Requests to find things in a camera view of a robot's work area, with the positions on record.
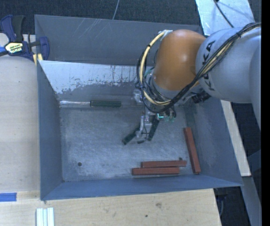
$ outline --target white cable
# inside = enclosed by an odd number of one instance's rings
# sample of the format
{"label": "white cable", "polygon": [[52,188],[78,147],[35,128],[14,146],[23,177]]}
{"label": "white cable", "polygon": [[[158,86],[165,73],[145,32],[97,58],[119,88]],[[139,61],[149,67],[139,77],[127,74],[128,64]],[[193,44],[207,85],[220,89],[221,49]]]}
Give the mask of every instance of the white cable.
{"label": "white cable", "polygon": [[120,0],[117,0],[117,4],[116,4],[116,8],[115,8],[115,12],[114,12],[114,15],[113,15],[112,20],[114,20],[114,18],[115,18],[115,15],[116,15],[116,12],[117,12],[117,8],[118,8],[118,5],[119,5],[119,1]]}

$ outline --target black floor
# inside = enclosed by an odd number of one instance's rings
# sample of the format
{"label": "black floor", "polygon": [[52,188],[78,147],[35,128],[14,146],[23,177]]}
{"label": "black floor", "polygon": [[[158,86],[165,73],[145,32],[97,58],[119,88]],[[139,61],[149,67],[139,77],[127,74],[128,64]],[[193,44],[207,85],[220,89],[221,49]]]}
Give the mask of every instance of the black floor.
{"label": "black floor", "polygon": [[[257,22],[262,20],[262,0],[248,0]],[[77,16],[112,19],[117,0],[0,0],[0,20],[8,14],[24,15],[23,33],[34,34],[34,15]],[[195,0],[120,0],[118,20],[200,25]],[[260,130],[251,105],[233,104],[247,156],[261,148]],[[261,171],[254,173],[261,197]],[[219,189],[223,200],[223,226],[249,226],[240,188]]]}

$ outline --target brown wooden block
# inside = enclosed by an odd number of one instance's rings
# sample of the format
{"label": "brown wooden block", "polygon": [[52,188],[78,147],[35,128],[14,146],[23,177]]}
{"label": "brown wooden block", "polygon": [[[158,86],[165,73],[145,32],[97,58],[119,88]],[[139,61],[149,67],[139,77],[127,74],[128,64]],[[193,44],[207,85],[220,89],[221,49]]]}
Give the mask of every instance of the brown wooden block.
{"label": "brown wooden block", "polygon": [[186,127],[183,129],[184,135],[185,135],[185,140],[188,148],[188,153],[190,155],[191,159],[191,167],[192,171],[195,174],[199,174],[201,172],[201,167],[198,159],[198,154],[196,150],[196,145],[193,140],[193,135],[190,127]]}
{"label": "brown wooden block", "polygon": [[133,176],[142,175],[164,175],[164,174],[179,174],[179,167],[166,167],[166,168],[132,168]]}
{"label": "brown wooden block", "polygon": [[161,167],[185,167],[187,161],[143,161],[141,167],[143,168],[161,168]]}

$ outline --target gray bin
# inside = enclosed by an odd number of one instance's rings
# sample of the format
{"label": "gray bin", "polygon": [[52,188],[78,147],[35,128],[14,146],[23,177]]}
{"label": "gray bin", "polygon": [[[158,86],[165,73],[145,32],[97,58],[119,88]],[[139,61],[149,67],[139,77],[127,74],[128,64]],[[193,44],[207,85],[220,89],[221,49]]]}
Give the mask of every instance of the gray bin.
{"label": "gray bin", "polygon": [[[36,35],[50,42],[38,65],[40,192],[42,200],[163,193],[242,185],[221,102],[177,107],[152,141],[122,144],[138,126],[143,106],[132,99],[135,65],[164,29],[198,26],[91,18],[36,16]],[[156,43],[148,57],[153,66]],[[93,108],[91,100],[120,101]],[[201,173],[191,170],[183,128],[191,127]],[[133,177],[142,161],[188,161],[178,176]]]}

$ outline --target yellow label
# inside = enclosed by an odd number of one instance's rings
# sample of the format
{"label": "yellow label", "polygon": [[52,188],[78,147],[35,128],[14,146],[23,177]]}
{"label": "yellow label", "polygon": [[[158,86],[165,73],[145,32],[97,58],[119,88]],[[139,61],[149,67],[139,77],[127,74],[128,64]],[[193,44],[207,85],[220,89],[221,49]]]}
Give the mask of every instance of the yellow label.
{"label": "yellow label", "polygon": [[22,43],[9,43],[5,49],[11,53],[14,54],[16,52],[22,51],[23,44]]}

